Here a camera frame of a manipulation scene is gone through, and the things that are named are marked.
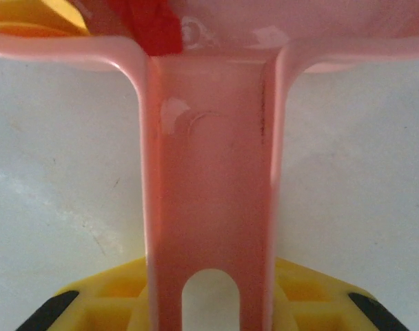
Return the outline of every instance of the pink plastic bowl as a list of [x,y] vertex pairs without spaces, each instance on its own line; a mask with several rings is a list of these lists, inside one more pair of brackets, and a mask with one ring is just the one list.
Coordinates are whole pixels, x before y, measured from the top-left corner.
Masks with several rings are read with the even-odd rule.
[[216,268],[238,286],[241,329],[270,331],[288,90],[308,68],[419,58],[419,0],[171,4],[183,23],[182,55],[149,58],[125,37],[0,35],[0,57],[107,63],[133,83],[152,329],[180,330],[183,286]]

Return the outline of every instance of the plastic toy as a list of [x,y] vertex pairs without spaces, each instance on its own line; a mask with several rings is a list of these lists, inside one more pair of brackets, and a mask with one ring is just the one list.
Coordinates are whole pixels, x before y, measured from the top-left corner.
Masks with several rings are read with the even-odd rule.
[[366,292],[276,264],[273,233],[291,84],[313,66],[419,58],[419,1],[170,5],[180,55],[149,57],[125,37],[0,35],[0,57],[118,68],[141,117],[146,273],[135,261],[76,283],[19,330],[179,331],[183,286],[207,268],[236,282],[241,330],[406,330]]

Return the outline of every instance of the red plastic piece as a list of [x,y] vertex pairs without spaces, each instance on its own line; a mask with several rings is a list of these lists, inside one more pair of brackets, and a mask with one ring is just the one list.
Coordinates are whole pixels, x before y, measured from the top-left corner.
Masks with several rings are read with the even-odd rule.
[[167,0],[107,0],[150,56],[181,53],[181,20]]

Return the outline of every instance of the white background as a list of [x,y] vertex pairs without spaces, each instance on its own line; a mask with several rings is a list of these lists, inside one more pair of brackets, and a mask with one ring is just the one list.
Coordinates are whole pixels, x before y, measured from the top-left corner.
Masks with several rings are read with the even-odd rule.
[[[278,255],[419,331],[419,61],[303,75],[286,119]],[[144,255],[138,126],[122,74],[0,60],[0,331]]]

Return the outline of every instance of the black plastic part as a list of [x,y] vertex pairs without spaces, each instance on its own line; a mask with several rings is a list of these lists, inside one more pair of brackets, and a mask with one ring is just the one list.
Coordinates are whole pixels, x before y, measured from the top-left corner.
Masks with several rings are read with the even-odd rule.
[[48,299],[17,331],[47,331],[78,294],[78,291],[67,291]]
[[360,293],[349,293],[349,298],[380,331],[409,331],[404,324],[381,303]]

